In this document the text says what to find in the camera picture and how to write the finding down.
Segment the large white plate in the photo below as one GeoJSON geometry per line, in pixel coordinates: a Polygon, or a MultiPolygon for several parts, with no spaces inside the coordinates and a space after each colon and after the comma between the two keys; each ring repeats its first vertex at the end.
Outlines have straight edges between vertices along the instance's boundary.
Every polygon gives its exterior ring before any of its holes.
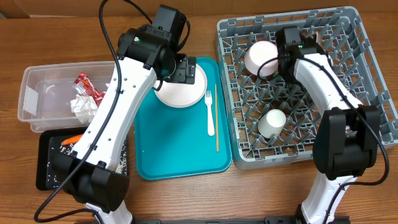
{"type": "Polygon", "coordinates": [[[186,108],[198,103],[203,98],[207,84],[205,71],[199,64],[196,64],[194,84],[164,82],[161,89],[155,91],[155,95],[165,105],[174,108],[186,108]]]}

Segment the white plastic fork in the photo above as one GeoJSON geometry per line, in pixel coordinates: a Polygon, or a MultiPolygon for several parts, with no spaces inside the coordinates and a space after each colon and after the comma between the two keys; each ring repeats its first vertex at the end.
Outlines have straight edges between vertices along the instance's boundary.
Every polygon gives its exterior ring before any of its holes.
{"type": "Polygon", "coordinates": [[[214,127],[214,122],[213,122],[213,114],[212,114],[212,95],[211,91],[207,90],[205,92],[205,104],[207,108],[207,124],[208,124],[208,135],[213,136],[215,134],[215,127],[214,127]]]}

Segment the bowl with nuts and crumbs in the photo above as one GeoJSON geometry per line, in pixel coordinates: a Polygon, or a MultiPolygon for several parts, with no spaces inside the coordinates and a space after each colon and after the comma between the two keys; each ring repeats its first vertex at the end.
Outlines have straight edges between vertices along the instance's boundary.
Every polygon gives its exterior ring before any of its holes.
{"type": "MultiPolygon", "coordinates": [[[[244,65],[246,69],[254,75],[257,75],[259,67],[266,61],[276,58],[278,50],[275,44],[269,41],[259,41],[253,44],[244,56],[244,65]]],[[[261,68],[259,76],[266,78],[273,75],[278,69],[278,60],[269,62],[261,68]]]]}

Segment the red snack wrapper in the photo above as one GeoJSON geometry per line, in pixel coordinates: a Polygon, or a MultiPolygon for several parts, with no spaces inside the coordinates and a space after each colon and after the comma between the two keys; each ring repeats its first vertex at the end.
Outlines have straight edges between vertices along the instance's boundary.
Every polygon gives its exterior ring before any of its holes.
{"type": "Polygon", "coordinates": [[[74,88],[79,95],[92,97],[97,106],[101,104],[106,94],[105,91],[98,91],[84,73],[80,73],[74,81],[74,88]]]}

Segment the white plastic cup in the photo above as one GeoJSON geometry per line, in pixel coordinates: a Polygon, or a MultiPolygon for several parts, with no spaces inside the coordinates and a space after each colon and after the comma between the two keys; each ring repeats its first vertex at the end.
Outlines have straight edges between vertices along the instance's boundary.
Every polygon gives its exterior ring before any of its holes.
{"type": "Polygon", "coordinates": [[[268,111],[258,122],[258,131],[265,138],[278,136],[285,124],[287,118],[283,111],[273,109],[268,111]]]}

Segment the white napkin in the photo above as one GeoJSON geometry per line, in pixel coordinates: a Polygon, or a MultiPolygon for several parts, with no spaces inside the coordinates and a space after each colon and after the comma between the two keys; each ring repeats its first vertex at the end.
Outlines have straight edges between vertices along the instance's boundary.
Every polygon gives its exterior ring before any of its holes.
{"type": "Polygon", "coordinates": [[[94,118],[98,106],[92,96],[76,95],[70,101],[71,111],[75,114],[81,124],[90,123],[94,118]]]}

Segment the orange carrot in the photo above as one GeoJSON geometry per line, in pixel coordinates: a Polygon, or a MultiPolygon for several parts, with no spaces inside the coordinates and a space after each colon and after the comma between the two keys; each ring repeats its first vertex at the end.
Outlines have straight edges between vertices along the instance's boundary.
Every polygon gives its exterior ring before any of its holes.
{"type": "Polygon", "coordinates": [[[64,141],[62,141],[61,145],[64,146],[64,145],[75,144],[81,139],[82,136],[83,136],[82,134],[79,134],[77,136],[73,136],[68,139],[65,139],[64,141]]]}

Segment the small white plate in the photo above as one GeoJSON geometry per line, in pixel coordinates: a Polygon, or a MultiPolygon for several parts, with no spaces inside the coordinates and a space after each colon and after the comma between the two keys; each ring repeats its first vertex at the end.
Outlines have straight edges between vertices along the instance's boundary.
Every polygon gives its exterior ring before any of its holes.
{"type": "MultiPolygon", "coordinates": [[[[322,35],[320,31],[316,31],[315,32],[315,36],[317,39],[317,43],[320,45],[321,48],[323,48],[323,39],[322,39],[322,35]]],[[[330,67],[333,67],[333,60],[332,58],[329,56],[329,53],[325,50],[326,53],[326,57],[328,58],[328,63],[330,65],[330,67]]]]}

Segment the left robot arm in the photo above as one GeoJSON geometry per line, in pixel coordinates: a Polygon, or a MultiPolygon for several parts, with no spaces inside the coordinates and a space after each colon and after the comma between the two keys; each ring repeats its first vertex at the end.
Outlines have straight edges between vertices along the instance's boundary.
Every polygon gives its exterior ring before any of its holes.
{"type": "Polygon", "coordinates": [[[112,49],[114,72],[98,110],[71,153],[51,166],[60,188],[100,223],[131,223],[124,203],[129,177],[117,172],[134,117],[151,90],[165,82],[193,84],[196,60],[181,52],[190,31],[179,10],[161,5],[152,23],[123,33],[112,49]]]}

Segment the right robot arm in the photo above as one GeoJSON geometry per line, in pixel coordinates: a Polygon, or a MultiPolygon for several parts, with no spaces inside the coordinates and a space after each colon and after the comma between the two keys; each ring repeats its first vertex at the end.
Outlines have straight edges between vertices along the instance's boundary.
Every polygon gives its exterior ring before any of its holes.
{"type": "Polygon", "coordinates": [[[318,173],[298,216],[302,223],[333,223],[345,191],[358,185],[358,177],[376,162],[382,146],[376,136],[380,112],[345,88],[314,38],[304,37],[297,27],[285,27],[275,39],[279,74],[286,82],[302,85],[321,115],[312,149],[318,173]]]}

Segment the grey dishwasher rack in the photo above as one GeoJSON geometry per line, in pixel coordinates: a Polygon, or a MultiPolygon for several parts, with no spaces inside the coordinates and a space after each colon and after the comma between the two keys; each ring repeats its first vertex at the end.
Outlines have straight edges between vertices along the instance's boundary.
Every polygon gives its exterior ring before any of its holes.
{"type": "Polygon", "coordinates": [[[380,135],[386,148],[397,144],[397,111],[358,11],[334,7],[311,11],[223,19],[216,26],[217,61],[224,93],[234,164],[238,169],[282,166],[312,158],[321,116],[302,86],[276,75],[260,80],[244,66],[255,42],[275,41],[283,27],[310,36],[320,31],[333,71],[355,97],[381,112],[380,135]],[[270,110],[285,113],[282,132],[265,138],[259,120],[270,110]]]}

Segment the wooden chopstick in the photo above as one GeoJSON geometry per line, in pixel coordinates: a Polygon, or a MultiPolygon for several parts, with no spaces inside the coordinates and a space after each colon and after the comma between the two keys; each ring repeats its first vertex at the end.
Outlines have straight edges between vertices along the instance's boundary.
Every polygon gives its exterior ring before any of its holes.
{"type": "Polygon", "coordinates": [[[220,151],[219,146],[219,127],[218,127],[218,94],[217,94],[217,84],[215,84],[215,127],[216,127],[216,151],[220,151]]]}

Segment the teal serving tray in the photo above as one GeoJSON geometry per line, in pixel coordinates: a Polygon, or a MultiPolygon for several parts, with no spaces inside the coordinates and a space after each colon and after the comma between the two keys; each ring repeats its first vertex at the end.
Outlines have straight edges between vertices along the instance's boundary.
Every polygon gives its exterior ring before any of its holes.
{"type": "Polygon", "coordinates": [[[231,165],[231,140],[218,64],[209,57],[197,58],[197,64],[206,73],[214,117],[217,84],[220,151],[216,151],[216,135],[208,135],[204,100],[187,108],[174,108],[161,102],[151,90],[134,119],[137,171],[147,180],[223,172],[231,165]]]}

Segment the clear plastic storage bin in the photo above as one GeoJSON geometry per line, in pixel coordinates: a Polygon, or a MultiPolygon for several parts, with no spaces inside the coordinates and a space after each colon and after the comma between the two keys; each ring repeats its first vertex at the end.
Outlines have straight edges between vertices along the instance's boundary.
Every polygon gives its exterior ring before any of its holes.
{"type": "Polygon", "coordinates": [[[114,62],[78,62],[39,65],[26,68],[19,93],[17,117],[30,124],[35,133],[50,129],[88,126],[91,119],[77,117],[70,101],[76,98],[74,81],[88,76],[100,92],[106,91],[114,62]]]}

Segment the black plastic tray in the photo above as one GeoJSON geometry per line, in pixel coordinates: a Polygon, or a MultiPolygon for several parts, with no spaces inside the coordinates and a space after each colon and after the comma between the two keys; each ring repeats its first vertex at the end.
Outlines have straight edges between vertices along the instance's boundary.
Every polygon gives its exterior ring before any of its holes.
{"type": "Polygon", "coordinates": [[[52,158],[57,153],[69,155],[73,144],[62,145],[62,141],[83,134],[86,127],[53,129],[44,131],[39,138],[39,149],[37,159],[37,172],[35,185],[38,190],[55,190],[61,180],[52,169],[52,158]]]}

